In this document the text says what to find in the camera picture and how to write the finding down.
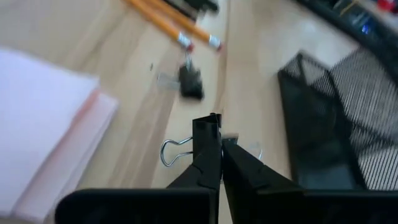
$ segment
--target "pink paper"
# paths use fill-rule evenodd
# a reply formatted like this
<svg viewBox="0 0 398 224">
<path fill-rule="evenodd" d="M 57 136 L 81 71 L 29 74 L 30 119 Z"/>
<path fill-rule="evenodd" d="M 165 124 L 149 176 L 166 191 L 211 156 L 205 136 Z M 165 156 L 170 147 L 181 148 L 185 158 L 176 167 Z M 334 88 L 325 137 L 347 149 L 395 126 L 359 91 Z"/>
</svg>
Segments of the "pink paper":
<svg viewBox="0 0 398 224">
<path fill-rule="evenodd" d="M 18 202 L 14 216 L 42 223 L 58 201 L 76 188 L 116 107 L 115 99 L 99 95 L 41 167 Z"/>
<path fill-rule="evenodd" d="M 0 216 L 9 216 L 98 79 L 0 49 Z"/>
</svg>

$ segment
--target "pencil eraser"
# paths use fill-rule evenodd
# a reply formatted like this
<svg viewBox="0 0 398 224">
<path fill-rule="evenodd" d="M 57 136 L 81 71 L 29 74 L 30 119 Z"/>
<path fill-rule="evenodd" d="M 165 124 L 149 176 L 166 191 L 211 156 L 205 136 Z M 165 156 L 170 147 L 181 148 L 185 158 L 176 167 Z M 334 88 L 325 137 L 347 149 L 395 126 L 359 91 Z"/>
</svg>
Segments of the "pencil eraser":
<svg viewBox="0 0 398 224">
<path fill-rule="evenodd" d="M 190 45 L 187 47 L 187 51 L 188 51 L 188 52 L 192 52 L 194 48 L 195 48 L 194 44 L 190 44 Z"/>
</svg>

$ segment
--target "metal wire handle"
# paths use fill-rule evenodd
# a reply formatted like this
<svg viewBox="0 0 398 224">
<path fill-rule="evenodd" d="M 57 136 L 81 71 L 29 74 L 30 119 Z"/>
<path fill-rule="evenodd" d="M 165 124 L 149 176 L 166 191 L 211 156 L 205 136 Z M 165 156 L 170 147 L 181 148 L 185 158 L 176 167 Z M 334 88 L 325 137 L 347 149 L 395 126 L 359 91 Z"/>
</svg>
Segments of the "metal wire handle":
<svg viewBox="0 0 398 224">
<path fill-rule="evenodd" d="M 261 160 L 261 157 L 262 157 L 262 149 L 260 149 L 259 160 Z"/>
<path fill-rule="evenodd" d="M 173 165 L 173 163 L 174 163 L 179 157 L 187 156 L 187 155 L 193 153 L 193 152 L 184 152 L 184 153 L 180 153 L 180 154 L 178 154 L 177 156 L 175 156 L 175 158 L 174 158 L 170 163 L 167 163 L 166 160 L 164 159 L 164 149 L 166 148 L 166 145 L 167 145 L 168 143 L 171 143 L 171 144 L 180 146 L 180 145 L 182 145 L 182 144 L 184 144 L 184 143 L 186 143 L 186 142 L 189 142 L 189 141 L 192 140 L 192 139 L 193 139 L 193 137 L 191 136 L 191 137 L 186 138 L 186 139 L 184 139 L 184 140 L 182 140 L 182 141 L 180 141 L 180 142 L 176 142 L 176 141 L 171 140 L 171 139 L 168 139 L 168 140 L 164 141 L 163 144 L 162 144 L 162 147 L 160 148 L 160 160 L 162 161 L 163 165 L 165 165 L 165 166 L 167 166 L 167 167 L 170 167 L 170 166 Z"/>
<path fill-rule="evenodd" d="M 192 58 L 189 52 L 185 53 L 185 66 L 188 68 L 188 70 L 191 69 L 192 66 Z"/>
</svg>

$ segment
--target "desk surface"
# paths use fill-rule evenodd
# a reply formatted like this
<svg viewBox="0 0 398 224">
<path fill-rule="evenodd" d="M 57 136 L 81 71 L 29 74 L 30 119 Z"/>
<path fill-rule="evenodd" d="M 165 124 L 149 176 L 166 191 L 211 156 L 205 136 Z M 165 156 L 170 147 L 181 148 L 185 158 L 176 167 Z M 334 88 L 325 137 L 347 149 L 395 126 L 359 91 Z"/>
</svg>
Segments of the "desk surface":
<svg viewBox="0 0 398 224">
<path fill-rule="evenodd" d="M 205 99 L 186 101 L 156 85 L 159 72 L 175 74 L 183 52 L 177 44 L 119 0 L 5 0 L 0 3 L 0 44 L 101 78 L 120 108 L 79 188 L 165 187 L 190 163 L 159 161 L 164 139 L 191 135 L 192 119 L 223 114 L 223 133 L 239 133 L 251 153 L 289 176 L 287 144 L 276 72 L 304 49 L 333 65 L 357 45 L 288 0 L 219 0 L 220 13 L 198 26 L 225 40 L 220 54 L 194 40 Z M 170 146 L 168 159 L 189 151 Z M 221 194 L 220 223 L 230 223 Z M 0 220 L 0 223 L 11 223 Z"/>
</svg>

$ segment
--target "black object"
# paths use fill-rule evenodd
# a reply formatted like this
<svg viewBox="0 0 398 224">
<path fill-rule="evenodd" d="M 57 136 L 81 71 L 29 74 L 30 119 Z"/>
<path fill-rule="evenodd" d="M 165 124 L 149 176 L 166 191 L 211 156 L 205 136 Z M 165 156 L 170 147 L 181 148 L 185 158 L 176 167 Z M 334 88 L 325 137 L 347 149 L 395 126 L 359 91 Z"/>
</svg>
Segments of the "black object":
<svg viewBox="0 0 398 224">
<path fill-rule="evenodd" d="M 278 77 L 294 181 L 306 189 L 365 189 L 349 141 L 353 124 L 330 72 L 300 53 Z"/>
<path fill-rule="evenodd" d="M 215 0 L 184 0 L 192 8 L 197 11 L 210 9 L 213 12 L 218 12 L 218 3 Z"/>
<path fill-rule="evenodd" d="M 178 6 L 177 4 L 175 4 L 173 2 L 173 0 L 163 0 L 163 1 L 165 1 L 167 4 L 172 6 L 174 9 L 176 9 L 178 12 L 180 12 L 181 14 L 183 14 L 185 17 L 189 18 L 190 20 L 192 20 L 192 21 L 197 20 L 196 16 L 194 16 L 191 12 L 187 12 L 185 9 L 183 9 L 180 6 Z"/>
<path fill-rule="evenodd" d="M 196 70 L 191 62 L 187 62 L 178 70 L 180 93 L 183 97 L 202 100 L 204 97 L 200 70 Z"/>
<path fill-rule="evenodd" d="M 371 52 L 358 49 L 332 69 L 301 53 L 278 78 L 294 181 L 397 188 L 398 89 Z"/>
<path fill-rule="evenodd" d="M 391 10 L 391 13 L 397 15 L 398 14 L 398 3 L 394 6 L 394 8 Z"/>
<path fill-rule="evenodd" d="M 80 190 L 58 204 L 55 222 L 218 223 L 221 171 L 235 224 L 398 222 L 398 192 L 304 190 L 235 142 L 221 140 L 214 131 L 220 114 L 193 123 L 198 154 L 166 189 Z"/>
</svg>

